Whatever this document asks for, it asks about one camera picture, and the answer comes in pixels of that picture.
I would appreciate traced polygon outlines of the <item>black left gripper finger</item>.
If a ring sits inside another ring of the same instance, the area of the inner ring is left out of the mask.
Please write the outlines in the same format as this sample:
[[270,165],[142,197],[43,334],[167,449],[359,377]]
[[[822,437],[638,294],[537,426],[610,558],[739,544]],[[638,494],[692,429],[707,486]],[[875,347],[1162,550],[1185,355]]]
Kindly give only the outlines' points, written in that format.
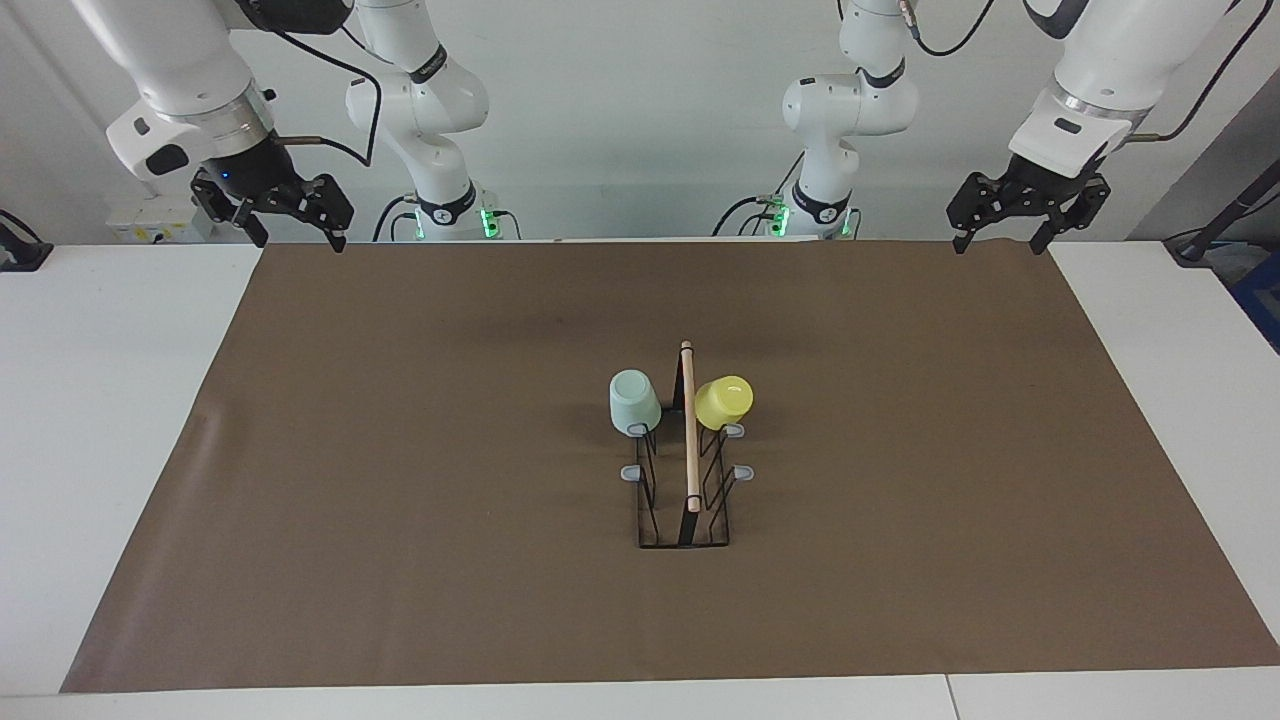
[[978,231],[1005,219],[1004,190],[1004,177],[992,178],[980,172],[970,173],[961,183],[946,208],[957,255],[968,251]]
[[1070,199],[1046,201],[1044,220],[1032,236],[1029,247],[1042,255],[1059,236],[1069,231],[1087,229],[1111,193],[1102,174],[1091,174]]

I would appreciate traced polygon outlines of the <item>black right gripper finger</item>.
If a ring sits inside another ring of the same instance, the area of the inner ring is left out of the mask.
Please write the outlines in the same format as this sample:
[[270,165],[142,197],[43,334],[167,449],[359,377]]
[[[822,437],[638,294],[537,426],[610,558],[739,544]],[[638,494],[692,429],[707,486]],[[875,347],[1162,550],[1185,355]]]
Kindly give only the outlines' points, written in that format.
[[305,179],[300,184],[297,219],[323,232],[334,252],[343,254],[355,208],[330,174]]
[[239,204],[232,201],[225,191],[214,182],[212,176],[205,170],[196,170],[189,182],[192,200],[205,215],[215,224],[230,223],[242,231],[257,249],[265,249],[269,241],[269,232],[261,220],[255,215],[251,201]]

